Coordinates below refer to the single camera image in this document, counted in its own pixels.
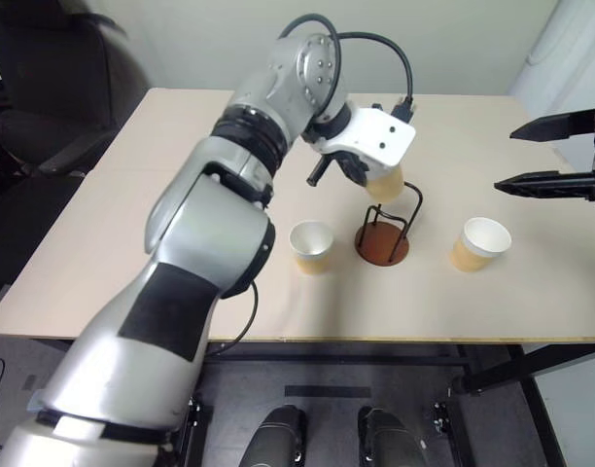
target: beige tabletop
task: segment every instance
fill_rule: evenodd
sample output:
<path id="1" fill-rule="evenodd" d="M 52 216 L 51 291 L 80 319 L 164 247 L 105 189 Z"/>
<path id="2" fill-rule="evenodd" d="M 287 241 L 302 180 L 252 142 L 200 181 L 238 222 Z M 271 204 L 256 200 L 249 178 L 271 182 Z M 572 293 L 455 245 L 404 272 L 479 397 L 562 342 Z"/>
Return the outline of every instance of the beige tabletop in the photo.
<path id="1" fill-rule="evenodd" d="M 0 334 L 80 334 L 147 261 L 146 217 L 228 97 L 216 90 L 147 94 L 0 303 Z M 396 97 L 353 98 L 390 109 Z M 515 198 L 492 188 L 521 172 L 571 168 L 549 144 L 508 139 L 528 120 L 511 97 L 418 95 L 415 101 L 417 136 L 403 171 L 425 203 L 407 258 L 379 268 L 358 256 L 352 240 L 368 195 L 336 166 L 319 187 L 309 187 L 318 156 L 299 141 L 274 180 L 268 212 L 276 245 L 257 278 L 259 314 L 246 339 L 595 341 L 595 205 Z M 385 207 L 409 215 L 414 202 L 404 191 Z M 447 252 L 473 216 L 505 224 L 513 245 L 486 269 L 463 273 Z M 334 231 L 332 270 L 325 275 L 302 275 L 293 263 L 287 238 L 304 219 L 326 221 Z M 251 306 L 251 292 L 220 302 L 211 338 L 232 339 Z"/>

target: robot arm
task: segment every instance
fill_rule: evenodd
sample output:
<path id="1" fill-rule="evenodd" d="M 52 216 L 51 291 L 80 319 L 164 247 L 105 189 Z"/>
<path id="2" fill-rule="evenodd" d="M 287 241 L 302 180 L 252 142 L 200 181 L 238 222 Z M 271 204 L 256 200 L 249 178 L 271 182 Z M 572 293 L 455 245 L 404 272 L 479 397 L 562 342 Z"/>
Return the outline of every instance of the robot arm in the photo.
<path id="1" fill-rule="evenodd" d="M 83 330 L 45 390 L 44 410 L 13 432 L 0 466 L 45 458 L 150 467 L 169 458 L 167 437 L 187 412 L 213 308 L 248 288 L 273 247 L 264 208 L 295 140 L 304 134 L 366 185 L 399 165 L 414 135 L 381 110 L 347 102 L 333 86 L 339 59 L 323 34 L 276 42 L 267 67 L 236 91 L 157 201 L 149 263 Z"/>

